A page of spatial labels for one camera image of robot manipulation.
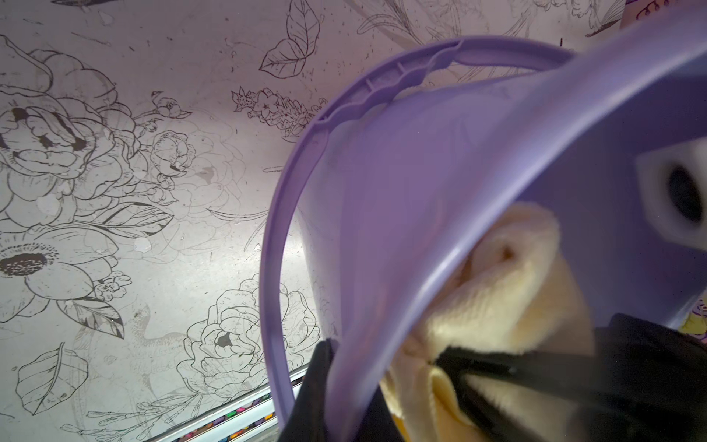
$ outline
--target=floral wallpaper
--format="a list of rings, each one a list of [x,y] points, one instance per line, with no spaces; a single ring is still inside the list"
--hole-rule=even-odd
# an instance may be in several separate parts
[[[241,3],[1,3],[0,440],[142,441],[266,383],[262,230],[327,101],[402,49],[505,33],[582,50],[618,11]],[[457,67],[428,83],[508,74]],[[324,336],[296,222],[282,281],[297,368]]]

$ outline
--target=purple plastic basket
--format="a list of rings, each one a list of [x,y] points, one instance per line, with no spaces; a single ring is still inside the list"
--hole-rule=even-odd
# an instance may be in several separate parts
[[[294,403],[279,282],[296,209],[322,330],[335,343],[325,403],[333,441],[353,438],[412,325],[518,197],[558,216],[597,324],[617,311],[673,317],[707,284],[707,256],[648,225],[634,161],[707,134],[705,53],[707,4],[698,2],[581,57],[508,37],[420,47],[333,100],[294,148],[265,229],[260,318],[280,425]],[[393,100],[452,62],[546,72]]]

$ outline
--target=yellow fabric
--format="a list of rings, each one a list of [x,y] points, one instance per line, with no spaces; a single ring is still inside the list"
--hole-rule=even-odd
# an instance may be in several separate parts
[[[588,310],[559,242],[551,212],[516,203],[435,297],[380,383],[406,441],[488,441],[460,410],[450,379],[433,365],[449,346],[509,354],[594,352]],[[466,381],[544,440],[571,440],[574,404],[488,378]]]
[[[707,318],[695,312],[690,312],[685,323],[679,330],[688,335],[704,335],[707,333]]]

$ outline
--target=basket handle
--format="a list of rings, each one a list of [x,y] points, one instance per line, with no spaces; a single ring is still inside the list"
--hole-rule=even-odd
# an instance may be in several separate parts
[[[260,257],[259,309],[265,365],[280,429],[290,417],[295,398],[289,378],[280,314],[282,254],[305,184],[327,147],[331,131],[362,117],[369,109],[391,102],[417,86],[432,71],[452,62],[465,66],[511,66],[545,71],[565,64],[573,53],[514,37],[472,36],[433,43],[393,56],[358,77],[323,109],[296,144],[270,204]]]

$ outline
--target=line drawing of flower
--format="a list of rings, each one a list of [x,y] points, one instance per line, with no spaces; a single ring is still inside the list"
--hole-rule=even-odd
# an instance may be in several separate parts
[[[186,175],[196,155],[194,147],[187,143],[187,135],[168,130],[155,138],[150,161],[163,177],[181,177]]]
[[[224,291],[209,307],[207,319],[187,331],[185,351],[190,359],[177,371],[189,389],[233,399],[266,382],[260,346],[257,275]],[[280,285],[280,308],[290,370],[305,362],[307,350],[320,339],[317,319],[304,295]]]
[[[174,177],[162,175],[149,161],[146,176],[135,193],[143,192],[151,202],[172,214],[174,219],[148,238],[151,244],[148,252],[122,250],[122,258],[164,264],[185,255],[213,252],[223,247],[223,239],[232,231],[231,223],[212,216],[210,212],[236,210],[240,206],[238,182],[245,171],[245,163],[238,149],[228,142],[231,134],[205,133],[184,120],[172,121],[168,130],[188,136],[189,143],[198,146],[196,156],[185,168],[184,175]],[[229,130],[233,131],[223,124],[223,131],[219,133],[227,134]],[[140,152],[143,153],[149,158],[149,150]]]
[[[100,419],[98,428],[64,424],[61,429],[92,436],[96,442],[142,441],[265,383],[257,277],[224,291],[209,307],[207,318],[188,328],[184,340],[188,359],[177,365],[185,388],[152,402],[140,402],[135,412],[87,411],[89,419]],[[289,291],[281,284],[280,306],[288,367],[293,370],[309,359],[320,340],[320,329],[301,292]]]
[[[33,228],[0,235],[0,322],[34,316],[51,300],[83,298],[108,277],[117,246],[84,228]]]
[[[95,297],[101,301],[112,301],[122,298],[127,293],[125,286],[132,284],[130,277],[118,270],[111,272],[106,278],[100,279],[95,285]]]
[[[258,92],[257,101],[253,105],[254,112],[260,112],[260,115],[267,120],[271,113],[277,113],[277,95],[268,96],[265,92]]]
[[[250,109],[248,118],[257,118],[268,126],[276,126],[282,139],[291,143],[297,142],[309,121],[327,104],[324,98],[320,98],[318,104],[307,108],[299,101],[269,88],[245,92],[241,87],[238,92],[231,92],[231,99],[236,104],[236,112]]]
[[[0,36],[0,60],[12,68],[0,86],[0,231],[56,226],[111,209],[135,195],[151,162],[173,177],[184,175],[194,158],[186,135],[166,132],[153,155],[143,153],[141,137],[158,130],[160,117],[192,114],[160,91],[153,109],[133,117],[111,80],[77,58],[25,53]]]

